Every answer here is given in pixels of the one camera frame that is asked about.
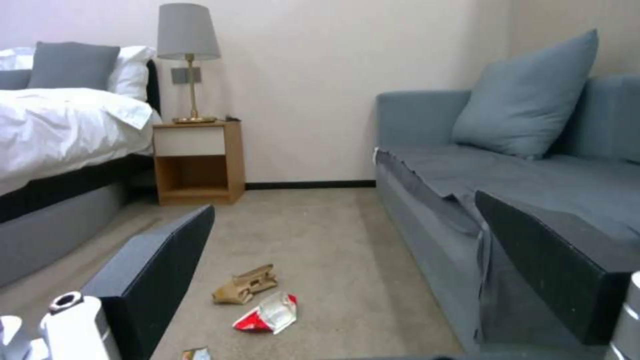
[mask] wall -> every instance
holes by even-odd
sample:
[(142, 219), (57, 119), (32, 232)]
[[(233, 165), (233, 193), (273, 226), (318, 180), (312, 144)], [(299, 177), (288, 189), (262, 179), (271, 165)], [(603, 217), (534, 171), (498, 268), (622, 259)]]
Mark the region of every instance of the wall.
[(598, 28), (594, 74), (640, 71), (638, 0), (513, 0), (511, 21), (512, 55)]
[[(0, 48), (156, 44), (160, 0), (4, 0)], [(508, 51), (509, 0), (203, 0), (223, 57), (201, 113), (244, 120), (248, 181), (372, 179), (374, 97), (470, 86)], [(188, 113), (159, 61), (163, 117)]]

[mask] table lamp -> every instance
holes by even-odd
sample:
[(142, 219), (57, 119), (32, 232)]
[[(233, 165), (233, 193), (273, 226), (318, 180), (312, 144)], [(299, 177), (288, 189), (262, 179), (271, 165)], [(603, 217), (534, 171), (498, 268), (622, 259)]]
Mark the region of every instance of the table lamp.
[(177, 118), (175, 123), (212, 122), (215, 117), (201, 117), (196, 107), (193, 84), (193, 60), (220, 58), (220, 49), (213, 30), (209, 9), (197, 4), (164, 4), (160, 6), (158, 49), (160, 59), (185, 59), (189, 66), (191, 116)]

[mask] carpet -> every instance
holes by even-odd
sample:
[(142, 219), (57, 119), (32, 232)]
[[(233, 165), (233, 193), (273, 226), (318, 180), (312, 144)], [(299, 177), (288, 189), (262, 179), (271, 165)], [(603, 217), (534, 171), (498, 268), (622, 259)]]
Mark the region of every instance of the carpet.
[[(193, 208), (129, 206), (93, 241), (0, 289), (0, 312), (37, 323), (52, 296), (80, 287), (128, 237)], [(266, 263), (279, 287), (245, 306), (212, 304), (211, 292), (232, 274)], [(298, 296), (296, 323), (277, 336), (231, 328), (276, 290)], [(254, 191), (216, 207), (193, 281), (152, 358), (202, 346), (223, 360), (462, 353), (375, 189)]]

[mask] wall outlet plate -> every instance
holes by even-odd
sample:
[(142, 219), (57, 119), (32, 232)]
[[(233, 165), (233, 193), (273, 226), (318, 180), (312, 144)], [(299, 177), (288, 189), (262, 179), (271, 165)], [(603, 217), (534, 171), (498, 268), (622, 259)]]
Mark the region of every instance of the wall outlet plate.
[[(188, 67), (174, 67), (171, 69), (171, 79), (174, 84), (188, 84), (189, 83), (189, 68)], [(202, 82), (200, 75), (200, 68), (193, 68), (193, 82)]]

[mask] lamp stand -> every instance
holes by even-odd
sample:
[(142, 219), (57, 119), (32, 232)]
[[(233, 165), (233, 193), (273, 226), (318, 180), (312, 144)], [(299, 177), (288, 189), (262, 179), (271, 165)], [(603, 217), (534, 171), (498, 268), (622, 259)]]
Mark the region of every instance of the lamp stand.
[(190, 117), (178, 117), (174, 118), (173, 122), (176, 124), (189, 124), (194, 122), (215, 122), (216, 117), (201, 117), (198, 114), (198, 107), (196, 106), (196, 86), (193, 83), (193, 54), (187, 54), (184, 56), (187, 60), (189, 67), (189, 90), (191, 93), (191, 116)]

